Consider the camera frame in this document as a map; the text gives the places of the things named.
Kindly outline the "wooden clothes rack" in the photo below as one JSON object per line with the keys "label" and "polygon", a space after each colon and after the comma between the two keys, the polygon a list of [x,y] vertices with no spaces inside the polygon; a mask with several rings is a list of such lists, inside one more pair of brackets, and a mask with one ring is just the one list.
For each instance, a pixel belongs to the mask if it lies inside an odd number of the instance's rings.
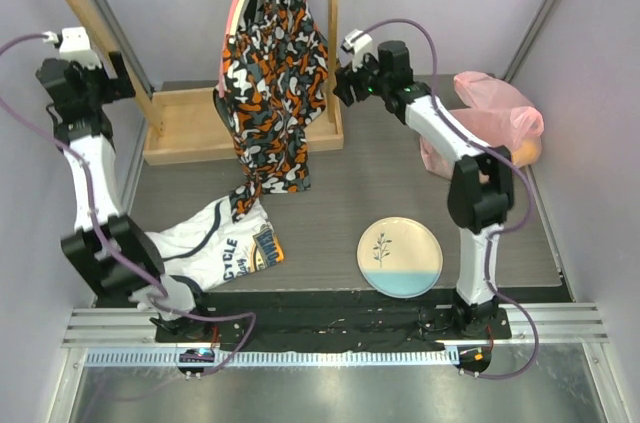
{"label": "wooden clothes rack", "polygon": [[[107,24],[92,0],[65,0],[86,27],[97,48],[105,53],[124,50],[124,40]],[[132,56],[124,63],[136,91],[136,102],[150,125],[144,158],[150,165],[169,165],[232,159],[231,137],[213,104],[211,88],[153,92],[143,88]]]}

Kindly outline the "pink plastic bag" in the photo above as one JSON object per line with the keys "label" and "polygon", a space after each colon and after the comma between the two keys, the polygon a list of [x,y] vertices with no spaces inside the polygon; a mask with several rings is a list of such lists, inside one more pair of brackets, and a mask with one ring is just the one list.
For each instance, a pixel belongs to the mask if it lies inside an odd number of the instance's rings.
{"label": "pink plastic bag", "polygon": [[452,117],[489,146],[506,146],[512,158],[523,140],[541,141],[543,117],[514,86],[476,71],[455,75],[453,86],[463,107]]}

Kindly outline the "orange fake fruit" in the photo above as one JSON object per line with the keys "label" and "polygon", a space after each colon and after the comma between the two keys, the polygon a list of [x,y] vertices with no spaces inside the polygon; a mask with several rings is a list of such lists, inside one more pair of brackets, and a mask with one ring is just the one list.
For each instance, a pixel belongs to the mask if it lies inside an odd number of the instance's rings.
{"label": "orange fake fruit", "polygon": [[525,139],[513,151],[512,162],[518,168],[534,164],[540,157],[542,145],[539,138]]}

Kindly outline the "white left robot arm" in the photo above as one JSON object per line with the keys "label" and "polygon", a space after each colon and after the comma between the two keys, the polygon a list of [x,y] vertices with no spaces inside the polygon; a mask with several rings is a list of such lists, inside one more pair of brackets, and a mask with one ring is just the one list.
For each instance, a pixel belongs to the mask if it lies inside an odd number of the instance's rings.
{"label": "white left robot arm", "polygon": [[113,128],[103,108],[136,91],[122,55],[109,59],[114,77],[92,49],[60,51],[36,72],[52,100],[53,136],[71,169],[77,204],[74,231],[61,249],[96,296],[124,296],[155,308],[164,321],[179,318],[179,331],[200,342],[212,332],[212,316],[196,307],[187,284],[166,275],[159,250],[121,203]]}

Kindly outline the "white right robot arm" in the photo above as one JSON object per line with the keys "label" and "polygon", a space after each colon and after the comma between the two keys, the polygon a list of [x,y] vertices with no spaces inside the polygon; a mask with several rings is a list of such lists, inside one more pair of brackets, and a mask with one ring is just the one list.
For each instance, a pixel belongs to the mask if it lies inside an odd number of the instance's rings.
{"label": "white right robot arm", "polygon": [[498,316],[492,280],[499,235],[515,202],[511,154],[475,137],[431,87],[415,80],[404,42],[375,45],[355,30],[341,48],[351,60],[336,71],[334,95],[347,106],[381,98],[390,114],[452,165],[447,209],[460,230],[461,256],[450,326],[462,337],[475,337]]}

